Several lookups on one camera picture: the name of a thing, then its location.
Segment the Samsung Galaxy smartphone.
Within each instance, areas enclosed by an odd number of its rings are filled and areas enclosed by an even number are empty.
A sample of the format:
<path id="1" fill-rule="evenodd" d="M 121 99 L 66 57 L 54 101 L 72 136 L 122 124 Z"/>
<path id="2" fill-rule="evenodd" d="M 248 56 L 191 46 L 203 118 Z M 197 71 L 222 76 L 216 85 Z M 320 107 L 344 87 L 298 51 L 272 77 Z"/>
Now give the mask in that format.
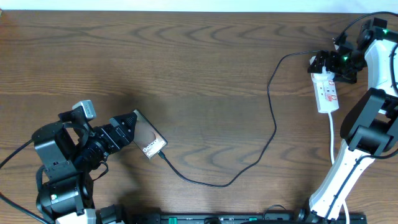
<path id="1" fill-rule="evenodd" d="M 168 142 L 139 110 L 135 109 L 133 113 L 137 116 L 133 142 L 148 159 L 152 159 Z"/>

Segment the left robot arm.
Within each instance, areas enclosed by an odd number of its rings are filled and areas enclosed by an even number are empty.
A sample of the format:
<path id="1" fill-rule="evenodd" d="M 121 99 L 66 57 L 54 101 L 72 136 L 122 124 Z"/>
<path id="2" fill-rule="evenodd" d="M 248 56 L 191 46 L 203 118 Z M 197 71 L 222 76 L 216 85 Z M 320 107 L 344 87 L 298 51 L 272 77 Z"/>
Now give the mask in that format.
<path id="1" fill-rule="evenodd" d="M 38 189 L 37 208 L 44 219 L 75 213 L 83 215 L 95 207 L 92 170 L 106 164 L 134 139 L 137 115 L 114 116 L 109 124 L 91 127 L 82 109 L 60 113 L 57 122 L 47 124 L 32 135 L 48 182 Z"/>

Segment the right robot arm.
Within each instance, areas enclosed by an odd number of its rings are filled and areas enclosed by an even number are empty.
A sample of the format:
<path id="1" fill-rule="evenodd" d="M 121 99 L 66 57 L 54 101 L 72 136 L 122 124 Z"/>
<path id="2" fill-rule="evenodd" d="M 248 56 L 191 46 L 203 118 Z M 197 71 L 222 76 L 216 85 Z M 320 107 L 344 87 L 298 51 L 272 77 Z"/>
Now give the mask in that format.
<path id="1" fill-rule="evenodd" d="M 365 169 L 376 159 L 397 155 L 390 152 L 397 142 L 397 33 L 374 13 L 368 18 L 356 44 L 343 31 L 333 40 L 334 51 L 322 50 L 310 59 L 307 72 L 320 113 L 338 109 L 335 84 L 355 84 L 363 68 L 368 69 L 368 90 L 343 120 L 339 153 L 308 208 L 298 214 L 300 222 L 335 223 Z"/>

